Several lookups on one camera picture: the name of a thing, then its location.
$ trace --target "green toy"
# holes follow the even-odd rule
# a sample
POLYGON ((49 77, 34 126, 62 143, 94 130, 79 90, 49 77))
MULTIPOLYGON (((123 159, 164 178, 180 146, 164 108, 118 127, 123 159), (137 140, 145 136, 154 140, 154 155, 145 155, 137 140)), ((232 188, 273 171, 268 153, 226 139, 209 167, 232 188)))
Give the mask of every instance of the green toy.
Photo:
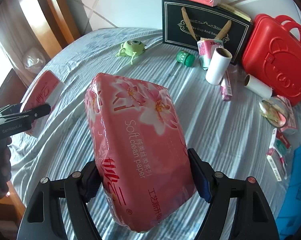
POLYGON ((139 55, 143 54, 146 51, 145 44, 141 41, 126 41, 120 45, 120 50, 116 54, 116 57, 126 57, 130 56, 131 64, 134 57, 138 57, 139 55))

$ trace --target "light blue bedsheet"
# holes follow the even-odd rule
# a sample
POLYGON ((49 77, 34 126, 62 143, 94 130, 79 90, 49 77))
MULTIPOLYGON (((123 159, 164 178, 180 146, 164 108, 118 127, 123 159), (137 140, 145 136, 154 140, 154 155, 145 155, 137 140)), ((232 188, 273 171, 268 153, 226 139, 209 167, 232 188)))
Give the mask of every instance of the light blue bedsheet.
MULTIPOLYGON (((42 177, 66 178, 93 160, 93 147, 84 109, 84 95, 99 72, 157 83, 169 89, 188 147, 202 160, 227 176, 245 179, 254 176, 260 183, 273 214, 277 217, 288 182, 277 182, 265 153, 272 126, 259 114, 259 96, 243 87, 245 73, 230 66, 231 102, 221 99, 220 87, 208 84, 196 53, 195 67, 176 62, 181 48, 162 44, 161 30, 106 29, 91 32, 75 41, 43 69, 52 70, 64 83, 60 101, 51 113, 39 139, 24 133, 13 136, 12 182, 27 205, 42 177), (147 45, 144 54, 130 64, 129 57, 115 57, 120 44, 140 40, 147 45)), ((301 106, 297 106, 301 128, 301 106)), ((289 138, 293 150, 301 145, 301 131, 289 138)), ((288 171, 292 166, 288 161, 288 171)), ((236 202, 231 201, 221 239, 228 239, 236 202)), ((69 239, 74 238, 65 200, 61 200, 63 220, 69 239)), ((170 217, 147 233, 138 234, 117 225, 109 212, 102 189, 88 203, 92 218, 103 239, 193 239, 204 219, 208 204, 198 194, 170 217)))

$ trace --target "white paper roll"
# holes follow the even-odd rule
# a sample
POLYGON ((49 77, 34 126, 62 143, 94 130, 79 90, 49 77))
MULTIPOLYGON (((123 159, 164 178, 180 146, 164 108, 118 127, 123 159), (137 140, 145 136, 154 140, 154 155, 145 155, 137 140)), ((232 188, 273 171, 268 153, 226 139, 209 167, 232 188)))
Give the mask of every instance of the white paper roll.
POLYGON ((231 62, 231 59, 232 54, 227 49, 216 48, 205 76, 207 82, 212 85, 218 85, 231 62))
POLYGON ((258 94, 262 98, 271 98, 273 94, 272 88, 249 74, 245 78, 244 87, 258 94))

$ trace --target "black gift box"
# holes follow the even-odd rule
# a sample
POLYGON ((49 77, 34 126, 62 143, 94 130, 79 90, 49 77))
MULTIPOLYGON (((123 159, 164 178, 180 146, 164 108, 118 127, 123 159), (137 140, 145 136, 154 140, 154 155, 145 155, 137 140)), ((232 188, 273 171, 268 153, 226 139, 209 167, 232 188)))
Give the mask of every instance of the black gift box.
POLYGON ((228 20, 231 29, 223 38, 224 47, 233 55, 232 64, 241 58, 252 30, 252 23, 218 6, 210 7, 188 0, 162 0, 163 43, 198 51, 197 43, 183 20, 182 7, 198 39, 214 39, 228 20))

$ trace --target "plastic bag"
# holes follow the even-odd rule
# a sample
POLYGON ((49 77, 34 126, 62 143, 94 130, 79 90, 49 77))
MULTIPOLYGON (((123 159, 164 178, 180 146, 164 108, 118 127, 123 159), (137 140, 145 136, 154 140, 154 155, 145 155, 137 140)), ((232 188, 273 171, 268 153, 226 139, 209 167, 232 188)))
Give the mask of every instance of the plastic bag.
POLYGON ((36 48, 31 48, 23 57, 25 68, 35 74, 38 74, 46 64, 44 55, 36 48))
POLYGON ((195 192, 166 88, 99 73, 85 96, 95 162, 114 220, 145 232, 195 192))

